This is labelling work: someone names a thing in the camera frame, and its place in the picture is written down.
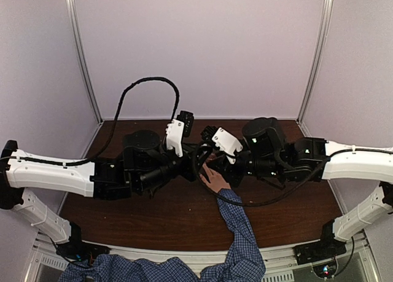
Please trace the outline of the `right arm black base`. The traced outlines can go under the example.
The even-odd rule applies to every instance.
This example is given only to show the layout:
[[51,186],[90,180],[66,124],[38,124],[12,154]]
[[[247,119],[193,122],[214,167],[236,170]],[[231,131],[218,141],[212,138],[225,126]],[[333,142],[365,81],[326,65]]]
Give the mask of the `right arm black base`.
[[346,243],[315,241],[294,247],[298,265],[315,263],[346,253]]

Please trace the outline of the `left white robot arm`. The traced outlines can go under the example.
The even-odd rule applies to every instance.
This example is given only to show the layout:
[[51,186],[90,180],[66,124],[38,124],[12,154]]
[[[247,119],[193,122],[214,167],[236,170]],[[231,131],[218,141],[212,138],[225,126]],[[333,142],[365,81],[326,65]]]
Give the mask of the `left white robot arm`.
[[48,235],[75,260],[88,255],[80,227],[40,201],[33,188],[60,190],[98,200],[120,200],[145,192],[153,195],[170,180],[182,176],[195,181],[192,156],[200,166],[208,157],[195,144],[172,146],[159,135],[139,130],[123,139],[123,150],[114,159],[60,160],[36,156],[7,142],[1,154],[1,209],[20,212],[33,227]]

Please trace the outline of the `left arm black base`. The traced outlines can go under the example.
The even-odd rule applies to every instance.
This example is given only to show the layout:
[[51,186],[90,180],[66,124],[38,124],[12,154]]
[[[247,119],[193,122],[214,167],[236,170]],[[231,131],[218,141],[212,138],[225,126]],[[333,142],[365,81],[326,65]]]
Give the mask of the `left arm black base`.
[[110,248],[107,246],[96,245],[92,243],[83,243],[81,245],[70,245],[68,243],[57,245],[56,253],[62,257],[71,260],[95,260],[101,254],[109,254]]

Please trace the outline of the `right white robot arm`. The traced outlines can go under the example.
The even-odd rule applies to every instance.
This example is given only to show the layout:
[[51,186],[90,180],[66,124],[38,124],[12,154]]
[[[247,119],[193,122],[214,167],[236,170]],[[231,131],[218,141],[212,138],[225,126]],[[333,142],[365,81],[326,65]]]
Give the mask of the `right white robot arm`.
[[323,226],[315,253],[328,258],[357,232],[392,213],[392,149],[340,144],[303,137],[288,143],[278,123],[257,118],[242,128],[240,139],[223,128],[207,126],[201,137],[221,151],[209,166],[232,185],[244,176],[276,178],[279,182],[366,179],[378,187],[350,212]]

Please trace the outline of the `mannequin hand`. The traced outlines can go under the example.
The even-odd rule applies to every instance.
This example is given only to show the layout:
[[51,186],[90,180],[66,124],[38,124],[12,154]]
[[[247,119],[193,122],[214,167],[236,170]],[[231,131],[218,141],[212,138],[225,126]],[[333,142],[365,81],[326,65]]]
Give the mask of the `mannequin hand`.
[[209,190],[221,197],[225,196],[225,192],[231,190],[229,183],[223,178],[223,176],[217,171],[209,168],[205,163],[202,166],[199,177]]

